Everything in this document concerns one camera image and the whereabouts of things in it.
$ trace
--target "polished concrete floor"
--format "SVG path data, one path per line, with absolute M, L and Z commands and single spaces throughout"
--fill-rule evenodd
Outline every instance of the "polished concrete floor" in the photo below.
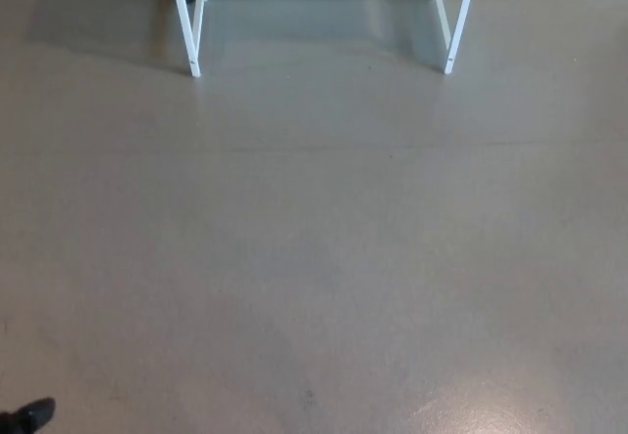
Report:
M 628 0 L 426 4 L 0 0 L 0 407 L 627 432 Z

